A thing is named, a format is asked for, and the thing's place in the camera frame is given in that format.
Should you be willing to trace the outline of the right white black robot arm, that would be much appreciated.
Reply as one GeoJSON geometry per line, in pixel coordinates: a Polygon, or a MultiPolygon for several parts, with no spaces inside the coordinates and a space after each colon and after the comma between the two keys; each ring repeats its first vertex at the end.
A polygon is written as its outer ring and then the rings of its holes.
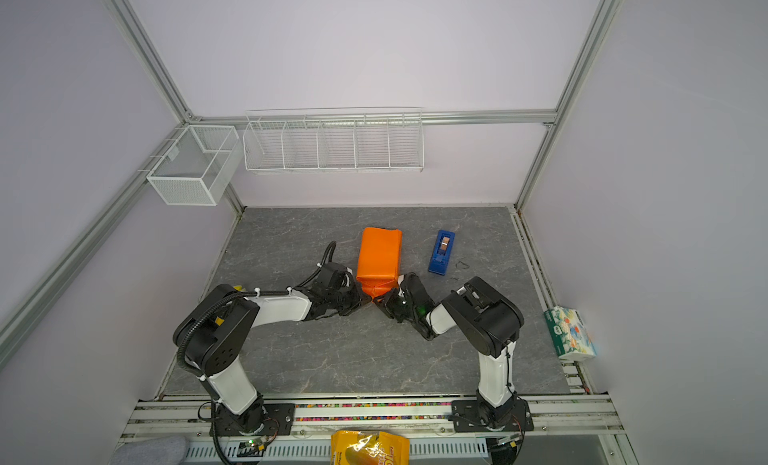
{"type": "Polygon", "coordinates": [[[435,301],[418,275],[408,273],[374,303],[387,317],[409,323],[427,341],[453,328],[461,331],[478,353],[480,422],[499,428],[520,418],[515,407],[522,400],[512,381],[512,364],[525,320],[522,311],[496,288],[475,276],[435,301]]]}

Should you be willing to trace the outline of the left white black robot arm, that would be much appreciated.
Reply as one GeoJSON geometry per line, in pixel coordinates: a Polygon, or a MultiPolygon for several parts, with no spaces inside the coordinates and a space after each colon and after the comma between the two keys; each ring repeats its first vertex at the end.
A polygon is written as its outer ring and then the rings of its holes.
{"type": "Polygon", "coordinates": [[[236,420],[260,420],[262,395],[239,358],[253,328],[346,316],[364,304],[352,270],[333,261],[335,249],[330,242],[314,272],[293,287],[247,291],[218,285],[177,326],[177,366],[196,377],[236,420]]]}

